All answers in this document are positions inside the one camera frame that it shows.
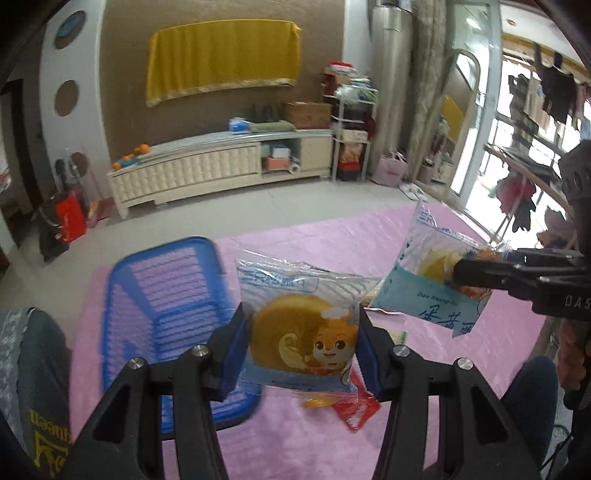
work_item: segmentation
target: blue plastic basket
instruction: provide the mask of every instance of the blue plastic basket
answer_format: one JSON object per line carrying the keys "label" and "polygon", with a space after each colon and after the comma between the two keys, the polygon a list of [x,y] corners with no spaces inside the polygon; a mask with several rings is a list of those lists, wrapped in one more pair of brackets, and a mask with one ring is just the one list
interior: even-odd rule
{"label": "blue plastic basket", "polygon": [[[103,391],[128,360],[148,362],[178,358],[197,343],[206,343],[227,325],[229,307],[222,267],[206,238],[178,240],[120,260],[109,276],[103,318]],[[222,402],[212,402],[218,429],[247,419],[258,392],[238,382]],[[162,431],[173,431],[173,403],[164,397]]]}

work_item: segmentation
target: glass door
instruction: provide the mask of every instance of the glass door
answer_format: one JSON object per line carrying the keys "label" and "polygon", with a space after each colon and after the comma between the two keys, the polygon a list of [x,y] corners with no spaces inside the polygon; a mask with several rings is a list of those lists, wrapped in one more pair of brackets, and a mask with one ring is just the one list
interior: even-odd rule
{"label": "glass door", "polygon": [[477,111],[466,137],[448,201],[466,207],[488,141],[501,87],[501,7],[498,0],[459,0],[453,5],[453,48],[474,54],[480,63]]}

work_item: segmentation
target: slipper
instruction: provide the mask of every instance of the slipper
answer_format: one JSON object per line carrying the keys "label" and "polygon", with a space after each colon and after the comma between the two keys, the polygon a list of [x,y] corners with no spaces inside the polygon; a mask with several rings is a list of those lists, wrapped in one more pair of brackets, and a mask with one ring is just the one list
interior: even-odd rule
{"label": "slipper", "polygon": [[429,198],[425,195],[425,192],[421,190],[421,187],[418,185],[413,184],[411,186],[411,191],[414,193],[415,197],[417,197],[423,203],[429,203]]}
{"label": "slipper", "polygon": [[417,202],[418,197],[413,193],[412,186],[413,186],[413,184],[411,184],[411,183],[403,183],[398,188],[400,189],[400,191],[403,194],[405,194],[413,202]]}

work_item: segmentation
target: black bag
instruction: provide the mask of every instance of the black bag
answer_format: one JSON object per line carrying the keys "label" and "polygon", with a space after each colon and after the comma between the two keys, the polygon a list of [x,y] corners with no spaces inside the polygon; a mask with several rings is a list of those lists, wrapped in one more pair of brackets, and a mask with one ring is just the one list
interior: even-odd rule
{"label": "black bag", "polygon": [[45,263],[59,257],[70,248],[70,245],[61,239],[60,218],[56,212],[56,205],[62,200],[63,194],[54,195],[38,209],[39,251]]}

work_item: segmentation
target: white box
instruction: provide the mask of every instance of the white box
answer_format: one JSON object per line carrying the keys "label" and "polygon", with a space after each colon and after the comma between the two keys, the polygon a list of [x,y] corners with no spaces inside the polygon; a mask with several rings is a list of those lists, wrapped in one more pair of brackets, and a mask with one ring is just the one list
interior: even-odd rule
{"label": "white box", "polygon": [[291,150],[287,147],[273,147],[271,149],[271,156],[273,158],[289,158]]}

